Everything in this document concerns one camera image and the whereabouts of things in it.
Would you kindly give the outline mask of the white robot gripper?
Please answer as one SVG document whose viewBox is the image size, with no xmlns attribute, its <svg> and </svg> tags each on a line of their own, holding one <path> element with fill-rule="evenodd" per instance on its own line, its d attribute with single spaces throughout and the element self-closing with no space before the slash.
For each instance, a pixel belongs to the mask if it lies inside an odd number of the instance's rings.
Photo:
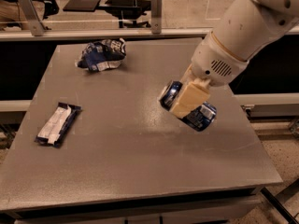
<svg viewBox="0 0 299 224">
<path fill-rule="evenodd" d="M 241 62 L 220 45 L 212 32 L 197 46 L 192 65 L 189 65 L 180 82 L 184 85 L 175 98 L 170 112 L 182 119 L 209 97 L 209 90 L 200 86 L 200 79 L 209 79 L 211 86 L 221 86 L 232 82 L 248 66 Z"/>
</svg>

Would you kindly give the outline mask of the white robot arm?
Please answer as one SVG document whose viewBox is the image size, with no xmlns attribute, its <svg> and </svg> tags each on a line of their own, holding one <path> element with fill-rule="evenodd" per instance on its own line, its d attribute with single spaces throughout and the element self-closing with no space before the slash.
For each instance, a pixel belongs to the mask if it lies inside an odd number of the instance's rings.
<svg viewBox="0 0 299 224">
<path fill-rule="evenodd" d="M 209 87 L 233 81 L 298 19 L 299 0 L 234 0 L 196 48 L 170 112 L 179 119 L 188 115 L 209 98 Z"/>
</svg>

